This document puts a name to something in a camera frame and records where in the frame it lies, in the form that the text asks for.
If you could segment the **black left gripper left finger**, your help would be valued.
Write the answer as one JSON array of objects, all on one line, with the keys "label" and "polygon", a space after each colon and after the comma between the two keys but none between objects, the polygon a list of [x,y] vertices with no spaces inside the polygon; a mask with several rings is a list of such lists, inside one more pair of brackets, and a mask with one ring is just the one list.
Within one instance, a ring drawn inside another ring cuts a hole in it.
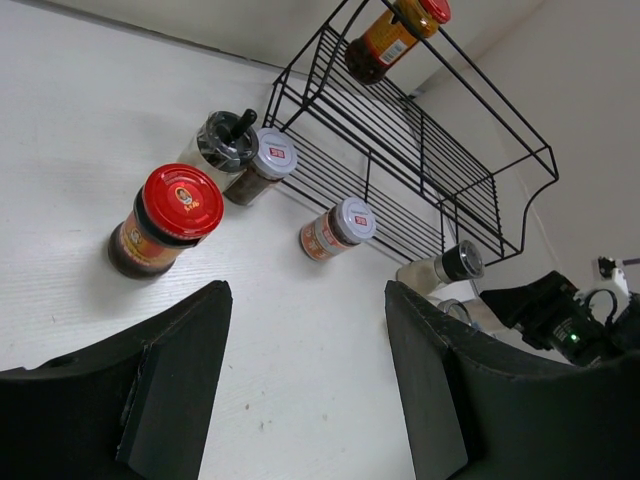
[{"label": "black left gripper left finger", "polygon": [[1,375],[5,479],[195,479],[223,366],[228,283]]}]

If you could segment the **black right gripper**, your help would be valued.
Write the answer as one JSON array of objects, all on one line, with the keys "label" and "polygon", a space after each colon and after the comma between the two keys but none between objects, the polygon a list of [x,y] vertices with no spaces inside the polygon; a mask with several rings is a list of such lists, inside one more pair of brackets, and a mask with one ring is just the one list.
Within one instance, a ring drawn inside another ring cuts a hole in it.
[{"label": "black right gripper", "polygon": [[579,367],[614,359],[605,327],[576,294],[571,281],[552,271],[527,286],[485,290],[480,298],[502,325],[519,329],[536,349],[554,349]]}]

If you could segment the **black collar pepper shaker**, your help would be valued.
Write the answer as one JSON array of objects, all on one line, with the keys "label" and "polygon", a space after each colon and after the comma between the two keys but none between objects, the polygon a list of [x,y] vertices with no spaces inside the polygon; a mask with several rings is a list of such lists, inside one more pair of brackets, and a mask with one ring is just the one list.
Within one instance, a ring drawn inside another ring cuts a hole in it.
[{"label": "black collar pepper shaker", "polygon": [[440,255],[402,266],[396,272],[396,280],[427,297],[440,287],[481,278],[484,272],[479,249],[463,240]]}]

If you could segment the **silver lid blue label shaker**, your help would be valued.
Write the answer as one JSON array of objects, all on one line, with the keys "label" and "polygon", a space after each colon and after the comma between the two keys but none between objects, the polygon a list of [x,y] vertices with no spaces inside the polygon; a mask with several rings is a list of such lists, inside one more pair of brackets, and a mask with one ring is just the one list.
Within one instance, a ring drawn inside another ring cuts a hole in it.
[{"label": "silver lid blue label shaker", "polygon": [[476,298],[465,301],[464,306],[467,309],[471,320],[488,335],[500,340],[521,338],[521,334],[518,330],[509,329],[503,325],[494,312],[481,299]]}]

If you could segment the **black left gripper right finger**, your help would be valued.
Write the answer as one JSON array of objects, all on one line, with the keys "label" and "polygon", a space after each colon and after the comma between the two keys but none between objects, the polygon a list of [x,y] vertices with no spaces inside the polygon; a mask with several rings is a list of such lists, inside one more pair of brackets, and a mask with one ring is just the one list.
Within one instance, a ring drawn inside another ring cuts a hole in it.
[{"label": "black left gripper right finger", "polygon": [[419,479],[635,479],[639,356],[590,368],[514,348],[390,281],[385,313]]}]

